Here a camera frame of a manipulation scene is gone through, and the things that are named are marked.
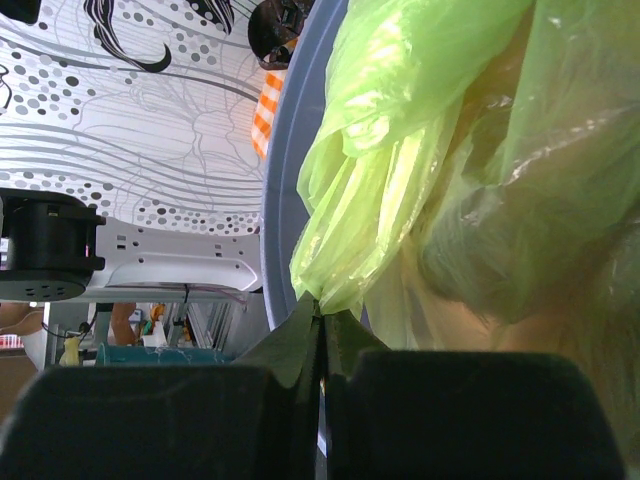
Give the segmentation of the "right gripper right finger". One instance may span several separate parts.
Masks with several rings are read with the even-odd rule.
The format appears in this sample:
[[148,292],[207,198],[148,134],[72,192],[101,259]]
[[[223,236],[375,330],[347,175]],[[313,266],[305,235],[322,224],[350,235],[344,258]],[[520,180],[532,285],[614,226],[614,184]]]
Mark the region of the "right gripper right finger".
[[332,479],[621,479],[590,382],[549,354],[393,351],[324,319]]

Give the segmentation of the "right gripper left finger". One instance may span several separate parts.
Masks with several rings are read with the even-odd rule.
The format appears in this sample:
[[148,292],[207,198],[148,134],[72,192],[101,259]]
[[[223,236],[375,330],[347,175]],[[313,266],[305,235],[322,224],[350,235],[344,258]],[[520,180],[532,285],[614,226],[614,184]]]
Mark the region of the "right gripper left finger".
[[5,479],[311,479],[320,316],[310,295],[225,364],[56,367],[1,431]]

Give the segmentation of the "green plastic trash bag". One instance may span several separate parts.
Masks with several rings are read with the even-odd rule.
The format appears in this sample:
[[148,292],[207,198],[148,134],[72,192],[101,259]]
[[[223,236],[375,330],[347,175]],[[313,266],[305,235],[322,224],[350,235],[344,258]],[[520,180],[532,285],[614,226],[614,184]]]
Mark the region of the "green plastic trash bag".
[[352,1],[290,263],[396,349],[555,353],[639,451],[639,5]]

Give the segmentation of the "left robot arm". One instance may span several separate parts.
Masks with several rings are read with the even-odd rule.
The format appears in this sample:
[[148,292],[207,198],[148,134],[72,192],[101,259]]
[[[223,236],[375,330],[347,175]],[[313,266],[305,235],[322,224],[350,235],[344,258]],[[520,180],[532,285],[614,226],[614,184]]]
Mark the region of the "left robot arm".
[[256,235],[139,227],[61,193],[2,189],[1,237],[8,243],[1,269],[4,301],[69,301],[105,288],[254,292],[262,286]]

